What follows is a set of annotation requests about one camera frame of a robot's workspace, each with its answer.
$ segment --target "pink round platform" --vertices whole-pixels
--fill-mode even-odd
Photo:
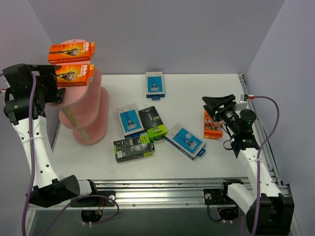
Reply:
[[[72,39],[63,43],[86,42]],[[90,64],[80,61],[69,64]],[[65,87],[62,104],[50,104],[60,108],[60,122],[73,129],[74,138],[81,144],[95,144],[106,134],[108,116],[108,92],[101,87],[102,74],[94,68],[93,80],[87,86]]]

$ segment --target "screw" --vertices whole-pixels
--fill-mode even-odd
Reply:
[[[210,193],[206,193],[206,194],[205,194],[205,199],[211,200],[211,199],[212,199],[211,194],[210,194]]]
[[[114,195],[109,195],[108,196],[111,200],[115,200],[115,196]]]

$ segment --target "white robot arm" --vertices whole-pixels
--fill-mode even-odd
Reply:
[[[5,91],[4,113],[20,137],[30,169],[32,165],[29,102],[32,72],[37,72],[39,75],[36,76],[37,85],[33,99],[33,114],[31,115],[35,179],[30,203],[41,207],[50,207],[75,197],[97,194],[95,184],[91,180],[78,180],[75,176],[64,177],[53,158],[47,136],[44,108],[48,102],[61,103],[64,94],[64,89],[57,89],[53,65],[18,64],[3,70],[5,81],[9,87]]]
[[[249,109],[242,109],[239,115],[236,114],[235,110],[241,109],[244,104],[237,105],[234,95],[202,99],[206,103],[204,109],[213,120],[222,120],[233,132],[232,150],[242,163],[253,189],[251,193],[240,180],[228,179],[219,198],[233,200],[238,205],[246,214],[247,228],[252,235],[288,235],[294,211],[293,199],[283,196],[266,165],[257,159],[259,145],[252,130],[256,114]]]

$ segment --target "black and green package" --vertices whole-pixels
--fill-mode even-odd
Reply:
[[[152,156],[152,146],[147,134],[115,141],[114,149],[117,162]]]
[[[162,139],[167,134],[167,129],[154,106],[140,110],[139,116],[151,141]]]

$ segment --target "cable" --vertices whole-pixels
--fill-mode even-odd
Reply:
[[[250,99],[255,99],[255,98],[268,99],[275,104],[276,109],[277,109],[277,119],[276,119],[275,126],[274,126],[273,130],[271,131],[271,133],[269,134],[269,136],[262,142],[262,144],[259,147],[258,154],[257,154],[257,160],[259,160],[260,153],[262,151],[263,146],[266,144],[266,142],[268,142],[268,140],[274,134],[274,132],[277,128],[277,125],[279,122],[280,112],[279,112],[279,106],[277,105],[277,103],[274,99],[267,97],[267,96],[254,96],[254,97],[250,96]],[[255,211],[254,225],[252,227],[252,236],[254,236],[256,234],[257,224],[258,224],[258,216],[259,216],[259,208],[260,208],[260,161],[257,161],[257,199],[256,199],[256,211]]]
[[[225,141],[223,142],[223,147],[224,147],[224,149],[225,149],[225,150],[233,150],[233,148],[227,148],[227,147],[224,146],[224,144],[225,144],[226,142],[230,142],[230,143],[231,143],[230,140],[225,140]]]
[[[26,214],[28,211],[28,206],[31,198],[32,188],[35,179],[35,152],[34,152],[34,135],[33,135],[33,100],[36,88],[36,76],[33,74],[33,86],[31,88],[30,102],[29,102],[29,130],[30,130],[30,146],[31,146],[31,180],[29,184],[28,193],[26,195],[24,209],[22,213],[22,235],[26,236]]]
[[[32,188],[33,188],[33,184],[34,184],[34,180],[35,180],[35,152],[34,152],[34,133],[33,133],[33,118],[32,118],[32,114],[33,114],[33,100],[34,100],[34,94],[35,94],[35,89],[36,89],[36,76],[34,74],[33,75],[33,83],[32,83],[32,89],[31,89],[31,95],[30,95],[30,102],[29,102],[29,133],[30,133],[30,146],[31,146],[31,179],[30,179],[30,184],[29,184],[29,189],[28,189],[28,193],[26,195],[26,199],[25,199],[25,203],[24,203],[24,209],[23,209],[23,213],[22,213],[22,236],[27,236],[26,235],[26,214],[28,211],[28,205],[30,202],[30,198],[31,198],[31,193],[32,193]],[[118,213],[119,213],[119,206],[117,204],[117,202],[115,200],[110,199],[109,197],[106,196],[102,196],[102,195],[86,195],[86,196],[82,196],[82,197],[78,197],[76,199],[73,199],[72,201],[70,201],[67,205],[64,206],[64,208],[60,211],[60,213],[55,217],[55,219],[47,226],[47,228],[40,234],[40,236],[43,236],[47,233],[47,231],[53,226],[53,224],[55,223],[55,221],[61,216],[61,214],[70,206],[70,204],[72,202],[76,202],[77,200],[80,199],[84,199],[84,198],[102,198],[102,199],[107,199],[111,202],[113,202],[116,207],[117,207],[117,211],[115,214],[101,220],[98,222],[94,222],[91,223],[93,224],[101,224],[105,221],[108,221],[112,218],[114,218]]]
[[[105,201],[104,201],[104,199],[102,198],[102,204],[98,207],[98,213],[99,213],[99,215],[102,215],[102,212],[101,212],[100,208],[103,207],[104,205],[105,205]]]
[[[210,218],[210,220],[214,221],[214,222],[219,222],[221,220],[223,220],[221,217],[219,220],[214,220],[211,216],[210,216],[210,213],[209,213],[209,200],[210,200],[211,196],[208,197],[208,203],[207,203],[207,213],[208,213],[208,216]]]
[[[105,221],[108,221],[108,220],[114,218],[119,213],[119,205],[117,204],[117,202],[115,200],[112,200],[109,197],[102,196],[102,195],[86,195],[86,196],[83,196],[83,197],[78,197],[78,198],[75,198],[75,199],[71,200],[67,205],[65,205],[64,208],[62,208],[62,210],[59,212],[59,214],[55,217],[55,219],[53,219],[53,221],[46,227],[46,229],[39,236],[44,236],[47,233],[47,231],[53,226],[53,224],[57,221],[57,219],[61,216],[61,214],[64,213],[64,211],[71,205],[71,203],[76,202],[77,200],[80,200],[80,199],[83,199],[83,198],[102,198],[102,199],[107,199],[107,200],[113,202],[116,205],[116,207],[117,207],[117,211],[115,212],[115,214],[112,214],[111,216],[109,216],[109,217],[107,217],[107,218],[105,218],[103,220],[100,220],[98,222],[92,222],[91,225],[104,223]]]
[[[230,139],[232,138],[231,132],[229,131],[227,125],[224,123],[222,124],[222,128],[223,130],[229,135]]]
[[[238,206],[236,207],[227,207],[227,208],[221,208],[220,210],[218,210],[218,216],[219,216],[219,219],[218,220],[215,220],[211,217],[210,213],[209,213],[209,200],[210,200],[210,197],[208,197],[208,202],[207,202],[207,213],[208,213],[208,216],[210,218],[210,220],[214,221],[214,222],[220,222],[222,220],[229,220],[229,221],[235,221],[239,218],[236,217],[235,219],[230,219],[230,216],[234,213],[238,213]]]

